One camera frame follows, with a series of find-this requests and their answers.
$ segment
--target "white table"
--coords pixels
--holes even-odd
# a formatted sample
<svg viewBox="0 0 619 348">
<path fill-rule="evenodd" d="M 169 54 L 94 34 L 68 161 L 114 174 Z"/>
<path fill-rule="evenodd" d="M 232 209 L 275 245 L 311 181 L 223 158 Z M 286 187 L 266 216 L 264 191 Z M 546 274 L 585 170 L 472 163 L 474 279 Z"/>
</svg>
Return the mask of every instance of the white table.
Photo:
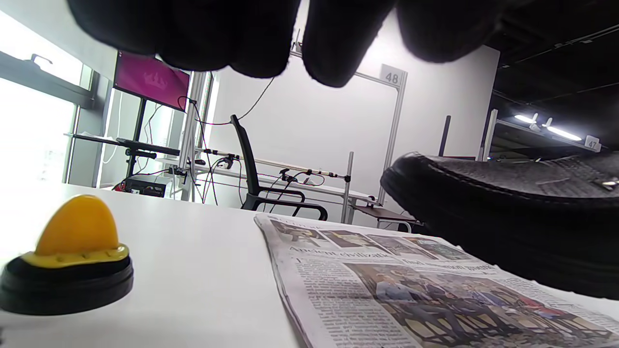
<svg viewBox="0 0 619 348">
<path fill-rule="evenodd" d="M 133 291 L 75 315 L 0 312 L 2 348 L 304 346 L 280 301 L 252 211 L 71 185 L 7 185 L 0 264 L 33 249 L 48 219 L 75 194 L 96 194 L 110 207 L 131 250 Z M 616 301 L 553 291 L 619 320 Z"/>
<path fill-rule="evenodd" d="M 178 164 L 177 159 L 158 158 L 155 160 L 165 165 L 177 165 Z M 200 174 L 205 174 L 205 173 L 210 172 L 210 167 L 207 165 L 195 165 L 195 168 L 196 168 L 196 171 L 198 171 Z M 238 172 L 235 172 L 233 170 L 228 170 L 228 169 L 223 169 L 223 168 L 214 168 L 213 172 L 216 175 L 223 175 L 223 176 L 229 176 L 232 178 L 238 178 Z M 245 174 L 241 174 L 241 179 L 246 180 L 247 176 Z M 271 178 L 269 176 L 259 176 L 258 180 L 262 183 L 265 183 L 267 186 L 270 186 L 271 184 L 273 184 L 273 182 L 276 181 L 275 178 Z M 286 186 L 287 184 L 288 184 L 287 182 L 282 181 L 282 180 L 277 180 L 277 182 L 275 183 L 276 186 Z M 370 202 L 372 204 L 376 204 L 376 202 L 374 202 L 370 198 L 369 194 L 365 194 L 365 193 L 361 193 L 361 192 L 357 192 L 353 190 L 350 190 L 348 192 L 348 204 L 344 204 L 345 192 L 343 188 L 339 188 L 339 187 L 326 186 L 326 185 L 310 186 L 310 185 L 301 185 L 299 183 L 290 183 L 290 186 L 288 186 L 288 188 L 312 191 L 312 192 L 317 192 L 317 193 L 324 193 L 324 194 L 329 194 L 331 196 L 337 196 L 337 197 L 342 198 L 341 203 L 340 202 L 331 202 L 331 203 L 342 204 L 342 210 L 348 209 L 346 213 L 346 217 L 347 217 L 346 223 L 349 225 L 352 224 L 353 217 L 355 215 L 355 210 L 352 209 L 352 206 L 357 205 L 358 201 Z"/>
</svg>

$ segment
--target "black chair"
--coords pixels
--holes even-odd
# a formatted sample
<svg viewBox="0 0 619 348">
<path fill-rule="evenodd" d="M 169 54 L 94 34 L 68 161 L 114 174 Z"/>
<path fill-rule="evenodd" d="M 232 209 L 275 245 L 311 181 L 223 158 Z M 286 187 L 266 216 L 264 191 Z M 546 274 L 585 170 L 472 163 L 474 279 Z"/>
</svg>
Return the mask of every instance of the black chair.
<svg viewBox="0 0 619 348">
<path fill-rule="evenodd" d="M 256 162 L 254 161 L 254 154 L 251 152 L 251 146 L 249 144 L 249 137 L 247 136 L 247 132 L 245 128 L 241 126 L 238 122 L 238 118 L 236 115 L 232 115 L 230 117 L 230 122 L 236 128 L 236 133 L 238 134 L 238 140 L 241 143 L 241 150 L 243 151 L 243 160 L 245 161 L 245 173 L 247 174 L 247 197 L 245 199 L 245 203 L 243 203 L 243 207 L 241 209 L 245 209 L 247 211 L 256 211 L 260 204 L 275 204 L 276 206 L 288 206 L 288 207 L 296 207 L 294 214 L 292 216 L 296 216 L 301 208 L 307 209 L 315 209 L 320 212 L 320 217 L 318 220 L 326 221 L 327 220 L 327 210 L 322 206 L 317 204 L 305 203 L 305 195 L 301 191 L 294 191 L 291 189 L 281 189 L 281 188 L 266 188 L 260 186 L 258 182 L 258 170 L 256 170 Z M 282 194 L 291 194 L 294 196 L 301 197 L 300 202 L 291 202 L 291 201 L 280 201 L 278 199 L 268 199 L 260 197 L 261 192 L 276 192 Z"/>
</svg>

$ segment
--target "gloved hand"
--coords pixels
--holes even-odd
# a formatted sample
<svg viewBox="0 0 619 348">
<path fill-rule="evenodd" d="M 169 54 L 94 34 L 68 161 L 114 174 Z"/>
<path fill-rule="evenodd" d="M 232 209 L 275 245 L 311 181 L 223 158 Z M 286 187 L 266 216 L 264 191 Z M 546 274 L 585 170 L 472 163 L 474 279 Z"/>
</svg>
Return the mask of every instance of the gloved hand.
<svg viewBox="0 0 619 348">
<path fill-rule="evenodd" d="M 77 23 L 119 50 L 159 54 L 185 70 L 231 66 L 281 74 L 300 0 L 67 0 Z M 311 0 L 303 37 L 310 76 L 343 87 L 395 7 L 406 47 L 425 61 L 459 59 L 484 44 L 509 7 L 530 0 Z"/>
</svg>

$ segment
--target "electronic device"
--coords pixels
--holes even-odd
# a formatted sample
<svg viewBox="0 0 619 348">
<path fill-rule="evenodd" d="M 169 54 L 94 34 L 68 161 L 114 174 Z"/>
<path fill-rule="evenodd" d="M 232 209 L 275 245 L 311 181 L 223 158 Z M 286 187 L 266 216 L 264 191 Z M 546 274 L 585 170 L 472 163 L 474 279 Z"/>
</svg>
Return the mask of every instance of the electronic device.
<svg viewBox="0 0 619 348">
<path fill-rule="evenodd" d="M 165 187 L 169 179 L 152 175 L 134 175 L 125 180 L 125 192 L 143 196 L 165 197 Z"/>
<path fill-rule="evenodd" d="M 114 88 L 185 111 L 189 74 L 154 58 L 118 51 Z"/>
<path fill-rule="evenodd" d="M 116 141 L 124 147 L 132 150 L 144 150 L 144 151 L 152 151 L 158 154 L 166 154 L 172 156 L 180 155 L 181 151 L 177 149 L 172 149 L 171 147 L 159 146 L 148 144 L 146 142 L 133 141 L 130 139 L 123 139 L 121 137 L 117 137 Z"/>
</svg>

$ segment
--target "black button base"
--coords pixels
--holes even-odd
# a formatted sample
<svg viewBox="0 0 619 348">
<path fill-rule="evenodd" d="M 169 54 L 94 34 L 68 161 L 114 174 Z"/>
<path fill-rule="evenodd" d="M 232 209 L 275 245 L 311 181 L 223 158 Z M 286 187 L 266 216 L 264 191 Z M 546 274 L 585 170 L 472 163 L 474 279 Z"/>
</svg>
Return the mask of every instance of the black button base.
<svg viewBox="0 0 619 348">
<path fill-rule="evenodd" d="M 116 302 L 132 287 L 130 257 L 58 269 L 35 267 L 15 258 L 0 277 L 0 308 L 24 315 L 73 314 Z"/>
</svg>

